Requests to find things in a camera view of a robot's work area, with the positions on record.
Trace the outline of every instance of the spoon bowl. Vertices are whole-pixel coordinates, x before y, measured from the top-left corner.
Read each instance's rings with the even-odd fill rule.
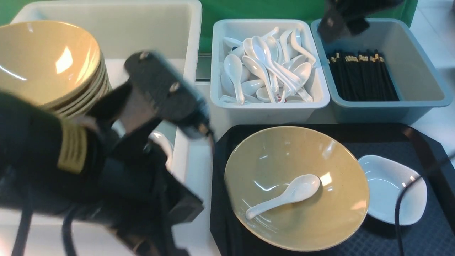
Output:
[[[293,58],[291,61],[283,63],[283,67],[287,68],[290,71],[294,71],[300,64],[305,63],[307,61],[307,57],[304,55],[299,55]]]
[[[224,70],[221,71],[221,86],[229,96],[235,96],[234,84]],[[241,86],[244,95],[253,95],[259,88],[264,86],[264,81],[260,79],[249,80],[241,83]]]
[[[295,68],[292,73],[295,74],[300,78],[300,81],[303,85],[308,81],[311,76],[312,66],[309,62],[305,62],[300,64],[297,68]]]
[[[235,98],[239,104],[245,103],[245,96],[243,95],[243,90],[241,86],[243,65],[242,61],[233,54],[229,54],[223,63],[224,71],[226,72],[229,79],[234,84]]]
[[[291,181],[281,195],[251,207],[247,210],[245,216],[248,220],[251,220],[255,216],[275,207],[306,200],[318,191],[320,184],[321,182],[316,175],[301,175]]]

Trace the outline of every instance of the spoon handle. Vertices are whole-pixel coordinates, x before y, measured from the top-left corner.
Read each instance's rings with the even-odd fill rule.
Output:
[[[269,201],[265,201],[256,206],[251,207],[250,209],[247,210],[247,212],[245,213],[245,216],[248,220],[251,220],[255,216],[257,216],[265,211],[268,211],[270,209],[273,209],[275,207],[278,207],[280,205],[285,205],[285,204],[287,204],[287,202],[283,201],[281,196],[278,196]]]
[[[302,97],[302,100],[305,102],[313,102],[313,97],[308,94],[307,90],[305,88],[300,88],[300,90],[297,91],[297,93]]]
[[[266,65],[266,68],[276,75],[278,79],[280,79],[283,84],[287,85],[289,89],[291,90],[291,94],[294,95],[298,89],[300,89],[300,86],[296,85],[295,83],[292,83],[284,74],[282,74],[275,66],[272,65]]]
[[[251,95],[244,94],[244,96],[245,96],[245,102],[247,102],[247,103],[262,103],[262,101],[258,100],[257,98],[255,98]]]
[[[241,105],[245,104],[245,95],[243,94],[242,85],[238,82],[234,83],[235,98]]]

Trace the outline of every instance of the screw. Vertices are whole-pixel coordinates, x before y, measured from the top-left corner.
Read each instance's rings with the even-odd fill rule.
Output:
[[[141,53],[141,55],[139,55],[139,60],[141,60],[141,61],[144,60],[145,58],[148,57],[149,54],[150,54],[149,52],[143,51],[143,52]]]
[[[334,21],[332,20],[332,18],[328,18],[327,19],[327,24],[332,27],[334,25]]]
[[[179,82],[175,82],[171,85],[171,87],[169,88],[169,92],[170,93],[174,93],[176,92],[178,89],[180,88],[180,83]]]

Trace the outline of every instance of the ceramic spoon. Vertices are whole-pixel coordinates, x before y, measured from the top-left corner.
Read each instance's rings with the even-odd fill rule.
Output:
[[[265,43],[267,44],[268,48],[270,49],[270,53],[272,55],[272,60],[273,61],[278,61],[281,52],[280,49],[278,48],[277,41],[275,38],[272,36],[269,36],[265,39]],[[272,91],[273,93],[278,93],[280,91],[280,88],[278,87],[278,79],[277,76],[274,75],[273,73],[269,74],[270,75],[270,82],[272,83]]]
[[[240,84],[243,71],[242,61],[236,55],[229,54],[224,59],[223,68],[229,79],[231,79],[234,84],[235,98],[237,99],[237,102],[243,105],[245,103],[245,96],[243,95],[242,86]]]
[[[255,76],[261,78],[265,83],[265,88],[267,89],[268,96],[270,101],[276,103],[275,94],[272,92],[272,87],[270,85],[270,79],[267,73],[267,69],[260,63],[256,58],[251,56],[243,56],[243,63],[245,67]]]
[[[292,33],[292,30],[289,29],[289,30],[286,30],[285,32],[283,32],[283,34],[281,34],[281,36],[280,36],[280,44],[283,49],[283,57],[284,57],[285,62],[288,62],[291,60],[291,58],[289,57],[289,52],[288,52],[288,38],[291,35],[291,33]]]
[[[276,94],[278,100],[281,100],[281,96],[280,94]],[[256,97],[258,98],[258,100],[262,101],[262,102],[265,102],[265,103],[269,103],[270,102],[270,98],[268,96],[268,92],[267,92],[267,89],[262,87],[262,88],[259,88],[257,91],[256,91]]]
[[[251,207],[245,213],[248,220],[275,207],[297,203],[312,197],[319,189],[321,182],[316,175],[306,174],[295,178],[286,190],[269,201]]]
[[[241,83],[244,95],[253,95],[259,88],[263,87],[264,81],[260,79],[250,80]],[[221,73],[221,86],[230,95],[235,96],[234,84],[229,79],[226,72],[223,70]]]
[[[303,87],[308,79],[310,78],[311,75],[311,64],[309,62],[302,63],[300,66],[298,66],[293,73],[298,76],[301,81],[302,81],[302,88],[297,90],[297,94],[302,98],[304,102],[313,102],[313,97],[305,90]],[[285,90],[285,93],[282,94],[280,102],[283,103],[287,97],[291,95],[290,91]]]
[[[316,58],[307,50],[302,47],[302,38],[300,37],[300,32],[297,29],[294,29],[291,34],[291,45],[296,51],[308,57],[312,66],[316,65]]]
[[[275,65],[278,65],[272,60],[270,49],[267,44],[258,36],[253,36],[253,51],[258,57],[258,60],[264,64],[264,66],[274,75],[276,75],[284,85],[287,85],[292,93],[295,93],[298,89],[301,88],[299,84],[296,84],[289,80],[284,74],[282,74]]]
[[[294,70],[300,64],[305,63],[307,61],[307,57],[304,55],[299,55],[293,58],[291,61],[283,63],[283,67],[287,68],[288,70]]]
[[[237,40],[237,39],[233,39],[231,37],[223,37],[223,42],[225,45],[227,45],[229,48],[233,48],[233,47],[239,47],[242,45],[242,42]]]
[[[280,31],[280,28],[279,27],[275,27],[274,29],[272,29],[269,33],[265,34],[262,36],[263,39],[266,39],[267,37],[269,36],[278,36],[278,32]],[[243,44],[241,43],[239,47],[237,47],[234,51],[231,52],[231,54],[234,54],[236,55],[237,57],[239,58],[242,58],[243,55],[245,55],[245,50],[244,50],[244,47],[243,47]]]
[[[220,97],[220,100],[222,102],[227,102],[227,103],[237,103],[237,99],[233,98],[228,95],[223,95]],[[256,99],[253,96],[249,96],[245,94],[245,103],[262,103],[260,100]]]

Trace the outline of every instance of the white tile floor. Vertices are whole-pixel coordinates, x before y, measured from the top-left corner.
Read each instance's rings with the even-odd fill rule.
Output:
[[[455,12],[453,0],[419,0],[411,31],[433,64],[455,67]]]

